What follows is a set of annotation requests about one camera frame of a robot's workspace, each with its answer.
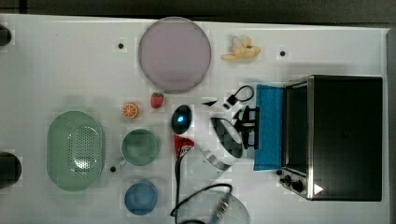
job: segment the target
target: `cord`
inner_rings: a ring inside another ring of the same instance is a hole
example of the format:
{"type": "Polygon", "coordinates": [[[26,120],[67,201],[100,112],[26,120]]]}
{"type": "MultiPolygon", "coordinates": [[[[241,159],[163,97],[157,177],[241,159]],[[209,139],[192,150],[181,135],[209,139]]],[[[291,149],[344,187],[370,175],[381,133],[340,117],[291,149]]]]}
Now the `cord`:
{"type": "Polygon", "coordinates": [[[186,140],[186,138],[183,138],[183,140],[181,140],[180,148],[178,149],[178,152],[177,152],[177,158],[180,157],[180,151],[181,151],[181,149],[183,148],[184,140],[186,140]]]}
{"type": "Polygon", "coordinates": [[[238,89],[238,91],[236,91],[236,93],[234,94],[234,96],[235,96],[235,98],[236,98],[238,101],[240,101],[240,102],[249,101],[249,100],[250,100],[251,98],[253,98],[253,96],[254,96],[254,89],[253,89],[251,86],[248,86],[248,85],[242,86],[241,88],[238,89]],[[236,95],[238,94],[238,92],[240,92],[240,91],[241,91],[242,89],[244,89],[244,88],[250,89],[250,90],[251,90],[251,95],[250,95],[247,99],[245,99],[245,100],[241,100],[241,99],[239,99],[239,98],[236,98],[236,95]]]}
{"type": "Polygon", "coordinates": [[[184,203],[187,203],[191,198],[195,197],[197,194],[209,190],[209,189],[213,189],[213,188],[217,188],[217,187],[227,187],[229,188],[229,191],[226,194],[226,200],[229,199],[229,196],[231,195],[231,193],[233,192],[233,186],[230,184],[214,184],[211,186],[207,186],[206,188],[200,189],[198,191],[195,191],[192,195],[190,195],[188,198],[186,198],[185,200],[183,200],[181,203],[178,202],[179,200],[179,194],[180,194],[180,166],[181,166],[181,160],[184,158],[184,155],[177,159],[176,163],[175,163],[175,177],[176,177],[176,182],[177,182],[177,186],[176,186],[176,207],[174,209],[172,209],[170,216],[175,218],[175,224],[187,224],[187,223],[198,223],[198,224],[205,224],[203,221],[201,220],[197,220],[197,219],[191,219],[191,220],[185,220],[181,223],[178,223],[178,215],[177,215],[177,211],[180,208],[181,205],[183,205],[184,203]]]}
{"type": "Polygon", "coordinates": [[[224,108],[226,109],[230,109],[231,106],[235,105],[236,102],[246,102],[249,101],[251,98],[253,98],[254,96],[254,89],[251,86],[242,86],[241,88],[238,89],[238,91],[236,91],[235,94],[231,95],[230,97],[228,97],[228,99],[226,100],[226,103],[223,104],[224,108]],[[238,94],[238,92],[240,92],[242,89],[244,88],[248,88],[251,90],[251,95],[247,98],[247,99],[239,99],[236,97],[236,95],[238,94]]]}

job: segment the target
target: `orange slice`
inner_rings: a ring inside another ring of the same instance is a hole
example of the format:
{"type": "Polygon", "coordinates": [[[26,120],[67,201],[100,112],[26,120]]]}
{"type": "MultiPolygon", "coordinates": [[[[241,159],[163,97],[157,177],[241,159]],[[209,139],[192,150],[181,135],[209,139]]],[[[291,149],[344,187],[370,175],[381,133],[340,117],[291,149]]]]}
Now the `orange slice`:
{"type": "Polygon", "coordinates": [[[125,118],[134,119],[139,114],[139,108],[132,103],[126,104],[122,107],[122,114],[125,118]]]}

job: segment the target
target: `strawberry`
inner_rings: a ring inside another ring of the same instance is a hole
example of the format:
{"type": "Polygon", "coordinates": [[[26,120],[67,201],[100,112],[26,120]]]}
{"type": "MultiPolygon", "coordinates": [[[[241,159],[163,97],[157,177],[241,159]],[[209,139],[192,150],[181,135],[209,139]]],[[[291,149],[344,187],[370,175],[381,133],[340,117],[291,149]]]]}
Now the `strawberry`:
{"type": "Polygon", "coordinates": [[[163,94],[159,92],[152,93],[149,102],[154,109],[160,108],[163,105],[163,94]]]}

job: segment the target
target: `black toaster oven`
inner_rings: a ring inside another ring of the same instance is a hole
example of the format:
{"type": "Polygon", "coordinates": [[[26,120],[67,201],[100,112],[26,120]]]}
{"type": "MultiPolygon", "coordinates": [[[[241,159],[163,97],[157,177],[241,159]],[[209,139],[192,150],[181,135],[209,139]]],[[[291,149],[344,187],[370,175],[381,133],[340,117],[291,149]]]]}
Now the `black toaster oven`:
{"type": "Polygon", "coordinates": [[[283,92],[282,186],[307,200],[381,201],[381,77],[310,76],[283,92]]]}

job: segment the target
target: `dark floor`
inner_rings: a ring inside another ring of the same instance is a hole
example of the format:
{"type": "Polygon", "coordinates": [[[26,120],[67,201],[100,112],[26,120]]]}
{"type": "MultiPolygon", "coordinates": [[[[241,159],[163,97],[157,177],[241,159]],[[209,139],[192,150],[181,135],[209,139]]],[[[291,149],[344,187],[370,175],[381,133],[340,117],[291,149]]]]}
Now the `dark floor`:
{"type": "MultiPolygon", "coordinates": [[[[395,0],[0,0],[0,12],[396,28],[395,0]]],[[[396,223],[396,31],[388,35],[390,223],[396,223]]]]}

